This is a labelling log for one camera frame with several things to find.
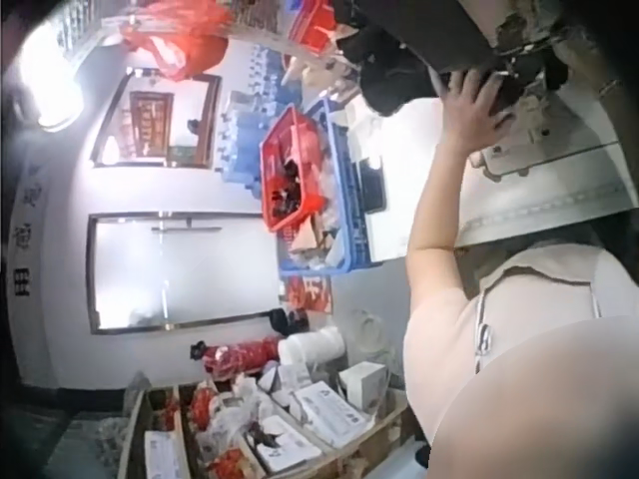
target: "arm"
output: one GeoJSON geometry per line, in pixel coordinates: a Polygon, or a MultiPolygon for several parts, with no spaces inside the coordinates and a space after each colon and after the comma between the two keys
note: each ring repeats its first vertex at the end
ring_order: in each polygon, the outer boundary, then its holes
{"type": "Polygon", "coordinates": [[[453,251],[466,160],[497,143],[512,123],[509,114],[489,113],[501,77],[493,75],[479,88],[481,76],[477,70],[468,72],[465,79],[461,72],[453,73],[442,99],[442,135],[417,205],[406,257],[412,310],[437,292],[461,288],[453,251]]]}

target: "blue crate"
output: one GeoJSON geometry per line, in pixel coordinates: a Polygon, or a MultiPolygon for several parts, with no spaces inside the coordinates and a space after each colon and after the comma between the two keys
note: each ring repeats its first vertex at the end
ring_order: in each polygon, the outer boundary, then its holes
{"type": "Polygon", "coordinates": [[[278,233],[278,260],[282,277],[333,276],[375,266],[370,262],[365,215],[359,196],[356,167],[350,160],[348,152],[347,129],[335,125],[328,117],[330,112],[338,109],[337,103],[321,99],[307,109],[306,115],[315,120],[319,134],[324,134],[330,149],[335,184],[339,192],[338,198],[333,200],[338,203],[340,229],[344,241],[344,260],[338,267],[310,269],[299,266],[289,256],[282,233],[278,233]]]}

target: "hand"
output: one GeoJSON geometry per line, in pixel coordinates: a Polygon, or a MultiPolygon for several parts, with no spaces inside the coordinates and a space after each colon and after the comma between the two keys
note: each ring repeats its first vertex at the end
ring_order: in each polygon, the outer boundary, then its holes
{"type": "Polygon", "coordinates": [[[472,153],[495,145],[512,126],[514,116],[500,112],[490,115],[495,103],[501,75],[492,74],[480,89],[483,74],[470,70],[450,76],[448,92],[443,101],[443,131],[440,144],[467,158],[472,153]]]}

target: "plastic basket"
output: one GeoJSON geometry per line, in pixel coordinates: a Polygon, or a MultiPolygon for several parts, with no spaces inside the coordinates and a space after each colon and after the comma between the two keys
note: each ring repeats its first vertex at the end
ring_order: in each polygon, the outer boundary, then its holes
{"type": "Polygon", "coordinates": [[[321,53],[329,41],[326,32],[332,32],[335,28],[335,15],[328,0],[304,0],[289,39],[314,53],[321,53]]]}
{"type": "Polygon", "coordinates": [[[324,205],[318,170],[323,157],[315,124],[288,106],[273,125],[261,145],[262,214],[269,230],[274,233],[286,227],[296,227],[324,205]],[[288,181],[284,163],[294,160],[300,171],[300,207],[283,219],[274,215],[273,193],[284,188],[288,181]]]}
{"type": "Polygon", "coordinates": [[[365,215],[359,196],[356,167],[351,162],[348,152],[347,129],[335,125],[329,119],[329,113],[337,109],[335,102],[323,99],[312,105],[306,115],[316,122],[318,134],[323,137],[320,139],[326,139],[329,148],[328,157],[332,161],[334,181],[338,192],[337,198],[332,200],[337,202],[339,211],[341,236],[344,241],[344,259],[337,267],[327,266],[322,269],[311,269],[299,266],[291,259],[288,248],[297,229],[288,227],[278,232],[278,261],[282,277],[333,276],[374,266],[370,262],[365,215]]]}

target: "red basket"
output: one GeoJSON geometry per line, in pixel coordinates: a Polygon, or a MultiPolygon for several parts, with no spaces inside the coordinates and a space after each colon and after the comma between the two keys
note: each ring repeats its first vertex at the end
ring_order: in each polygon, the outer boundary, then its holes
{"type": "Polygon", "coordinates": [[[335,28],[337,23],[328,0],[304,0],[289,39],[321,53],[329,41],[326,32],[333,32],[335,28]]]}
{"type": "Polygon", "coordinates": [[[298,112],[293,105],[283,112],[262,142],[260,157],[262,214],[269,231],[290,231],[323,208],[325,198],[321,195],[318,178],[323,155],[318,130],[315,123],[298,112]],[[284,163],[287,159],[292,159],[298,164],[302,197],[300,207],[281,219],[273,214],[273,193],[288,183],[284,173],[284,163]]]}

